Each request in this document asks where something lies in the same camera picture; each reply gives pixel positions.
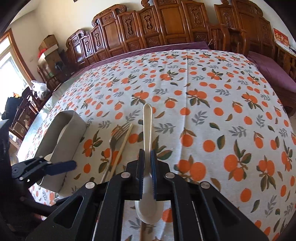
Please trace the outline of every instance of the white plastic spoon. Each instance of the white plastic spoon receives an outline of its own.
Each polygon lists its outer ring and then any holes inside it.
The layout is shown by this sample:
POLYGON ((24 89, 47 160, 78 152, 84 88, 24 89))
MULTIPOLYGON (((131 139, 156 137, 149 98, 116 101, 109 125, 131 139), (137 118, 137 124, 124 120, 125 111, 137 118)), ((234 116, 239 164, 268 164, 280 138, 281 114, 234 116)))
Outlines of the white plastic spoon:
POLYGON ((143 107, 143 129, 144 129, 144 181, 143 196, 140 201, 135 201, 136 212, 139 218, 147 224, 158 222, 163 214, 163 201, 157 202, 153 198, 152 177, 150 174, 150 152, 152 147, 152 118, 153 110, 150 104, 143 107))

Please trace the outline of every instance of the purple bedsheet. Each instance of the purple bedsheet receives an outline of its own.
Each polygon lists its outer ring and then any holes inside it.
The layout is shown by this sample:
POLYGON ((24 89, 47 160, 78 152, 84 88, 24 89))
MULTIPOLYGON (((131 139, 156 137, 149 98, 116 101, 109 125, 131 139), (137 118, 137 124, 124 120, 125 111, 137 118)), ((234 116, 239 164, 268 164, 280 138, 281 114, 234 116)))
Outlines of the purple bedsheet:
POLYGON ((273 59, 252 51, 247 58, 256 65, 271 85, 296 93, 295 81, 273 59))

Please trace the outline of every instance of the fork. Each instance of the fork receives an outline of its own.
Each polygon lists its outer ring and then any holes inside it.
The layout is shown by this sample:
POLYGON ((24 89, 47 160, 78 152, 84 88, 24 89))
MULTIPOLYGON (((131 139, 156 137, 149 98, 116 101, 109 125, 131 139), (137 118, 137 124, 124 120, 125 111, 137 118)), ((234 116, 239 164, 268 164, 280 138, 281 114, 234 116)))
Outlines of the fork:
POLYGON ((129 126, 130 126, 130 123, 126 122, 123 126, 121 126, 118 130, 116 130, 115 133, 111 136, 111 138, 109 140, 110 151, 111 151, 110 160, 107 164, 106 171, 104 172, 104 175, 103 175, 100 183, 105 182, 106 176, 108 175, 110 165, 112 163, 113 152, 115 151, 116 143, 124 135, 124 133, 127 132, 129 126))

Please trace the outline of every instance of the silver screw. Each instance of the silver screw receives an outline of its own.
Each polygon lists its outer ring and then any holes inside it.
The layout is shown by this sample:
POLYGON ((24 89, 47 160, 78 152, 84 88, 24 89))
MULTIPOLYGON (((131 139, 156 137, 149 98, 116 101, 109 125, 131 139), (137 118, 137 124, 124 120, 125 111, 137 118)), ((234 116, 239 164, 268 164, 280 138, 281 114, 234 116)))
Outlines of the silver screw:
POLYGON ((123 172, 122 174, 121 174, 121 177, 122 178, 129 178, 131 176, 131 174, 129 173, 129 172, 123 172))
POLYGON ((168 172, 168 173, 165 174, 165 177, 169 178, 169 179, 172 179, 172 178, 175 177, 175 174, 173 174, 172 172, 168 172))
POLYGON ((202 182, 200 186, 204 189, 209 189, 211 185, 208 182, 202 182))
POLYGON ((85 184, 85 187, 87 188, 87 189, 92 189, 92 188, 94 188, 94 183, 93 182, 88 182, 87 184, 85 184))

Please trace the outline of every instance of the tablecloth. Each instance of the tablecloth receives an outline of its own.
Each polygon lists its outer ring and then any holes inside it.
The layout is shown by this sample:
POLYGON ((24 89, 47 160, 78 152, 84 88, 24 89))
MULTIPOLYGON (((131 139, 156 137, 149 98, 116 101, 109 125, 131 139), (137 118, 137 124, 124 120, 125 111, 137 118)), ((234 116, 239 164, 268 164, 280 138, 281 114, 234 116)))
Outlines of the tablecloth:
MULTIPOLYGON (((145 103, 153 106, 158 159, 189 182, 210 182, 275 240, 295 210, 296 139, 263 75, 234 53, 163 51, 82 74, 51 110, 27 154, 34 156, 57 113, 74 109, 88 124, 73 158, 77 169, 67 173, 59 193, 32 186, 35 200, 51 205, 89 180, 99 183, 110 157, 111 132, 126 122, 135 127, 116 172, 136 160, 143 147, 138 121, 145 103)), ((134 203, 126 202, 122 240, 139 240, 140 225, 134 203)), ((169 203, 162 219, 145 227, 145 240, 173 240, 169 203)))

